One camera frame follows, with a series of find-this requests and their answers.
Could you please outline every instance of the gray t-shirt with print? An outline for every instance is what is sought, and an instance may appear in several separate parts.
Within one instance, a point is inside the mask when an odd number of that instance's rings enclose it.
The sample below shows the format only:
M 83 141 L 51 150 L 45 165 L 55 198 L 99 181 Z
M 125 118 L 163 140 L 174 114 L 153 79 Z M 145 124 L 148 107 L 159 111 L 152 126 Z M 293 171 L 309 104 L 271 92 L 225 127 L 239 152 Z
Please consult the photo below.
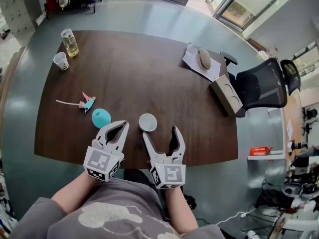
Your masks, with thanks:
M 39 198 L 10 234 L 10 239 L 179 239 L 163 221 L 155 191 L 147 185 L 112 178 L 99 182 L 78 210 L 65 215 L 53 200 Z M 184 239 L 224 239 L 209 225 Z

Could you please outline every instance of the white paper cup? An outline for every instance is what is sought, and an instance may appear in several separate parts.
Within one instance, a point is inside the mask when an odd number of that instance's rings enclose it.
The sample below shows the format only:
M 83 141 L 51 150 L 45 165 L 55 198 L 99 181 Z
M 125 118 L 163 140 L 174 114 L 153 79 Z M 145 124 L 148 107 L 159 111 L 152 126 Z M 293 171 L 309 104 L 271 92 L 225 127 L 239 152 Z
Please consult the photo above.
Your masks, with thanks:
M 69 67 L 68 60 L 64 52 L 59 52 L 53 58 L 53 62 L 62 70 L 66 70 Z
M 152 114 L 143 114 L 139 119 L 139 126 L 142 131 L 152 132 L 157 125 L 158 122 Z

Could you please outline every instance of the teal toy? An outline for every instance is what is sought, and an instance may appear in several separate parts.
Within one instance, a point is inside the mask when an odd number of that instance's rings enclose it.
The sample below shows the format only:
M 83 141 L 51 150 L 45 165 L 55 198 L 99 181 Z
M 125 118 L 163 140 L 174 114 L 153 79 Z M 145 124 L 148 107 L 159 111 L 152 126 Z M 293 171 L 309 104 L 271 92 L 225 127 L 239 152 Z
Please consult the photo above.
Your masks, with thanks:
M 67 103 L 67 102 L 63 102 L 63 101 L 59 101 L 59 100 L 56 100 L 56 101 L 59 103 L 62 103 L 62 104 L 66 104 L 66 105 L 78 106 L 80 109 L 83 108 L 84 113 L 86 113 L 93 106 L 93 103 L 95 101 L 95 97 L 92 97 L 92 98 L 88 97 L 86 94 L 84 94 L 84 92 L 82 92 L 82 94 L 86 99 L 86 103 L 81 101 L 78 104 L 74 104 L 74 103 Z
M 96 109 L 92 113 L 92 122 L 94 126 L 101 129 L 111 123 L 111 115 L 104 109 Z

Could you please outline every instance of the dark brown tabletop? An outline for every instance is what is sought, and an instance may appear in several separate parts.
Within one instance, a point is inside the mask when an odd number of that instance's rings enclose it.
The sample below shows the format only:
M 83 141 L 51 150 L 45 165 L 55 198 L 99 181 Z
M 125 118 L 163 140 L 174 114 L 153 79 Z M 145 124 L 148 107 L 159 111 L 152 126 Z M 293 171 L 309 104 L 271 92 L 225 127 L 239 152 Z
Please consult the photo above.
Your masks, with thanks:
M 122 168 L 147 168 L 139 117 L 153 114 L 158 121 L 150 133 L 160 151 L 168 151 L 171 127 L 183 135 L 187 166 L 237 159 L 236 118 L 227 117 L 210 82 L 182 61 L 186 43 L 165 38 L 111 31 L 75 31 L 79 54 L 68 57 L 69 68 L 52 64 L 38 112 L 35 154 L 83 164 L 86 149 L 98 133 L 91 116 L 107 110 L 112 121 L 130 123 Z M 66 52 L 63 44 L 59 50 Z M 227 74 L 224 59 L 210 52 Z M 82 91 L 95 96 L 84 114 L 76 106 L 56 102 L 85 101 Z

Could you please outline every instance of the gray floor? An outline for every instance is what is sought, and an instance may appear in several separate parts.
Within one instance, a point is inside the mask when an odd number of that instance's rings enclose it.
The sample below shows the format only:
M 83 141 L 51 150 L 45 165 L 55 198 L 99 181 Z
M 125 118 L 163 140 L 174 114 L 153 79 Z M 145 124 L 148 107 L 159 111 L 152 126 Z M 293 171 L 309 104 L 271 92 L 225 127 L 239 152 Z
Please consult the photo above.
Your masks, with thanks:
M 64 28 L 143 33 L 193 42 L 215 52 L 223 50 L 238 59 L 238 66 L 229 66 L 233 74 L 260 63 L 256 51 L 227 27 L 177 4 L 161 0 L 107 0 L 97 6 L 96 14 L 91 12 L 66 13 L 45 20 L 29 42 L 11 84 L 3 117 L 2 154 L 7 188 L 18 218 L 39 196 L 51 197 L 83 170 L 80 165 L 34 155 L 40 98 Z M 253 146 L 282 149 L 280 110 L 271 114 L 267 109 L 249 110 L 245 118 L 237 120 L 237 131 L 237 160 L 187 169 L 184 191 L 196 199 L 195 215 L 212 224 L 245 212 L 259 195 L 264 178 L 275 184 L 284 179 L 285 161 L 246 159 Z M 242 238 L 243 225 L 245 221 L 237 218 L 220 227 Z

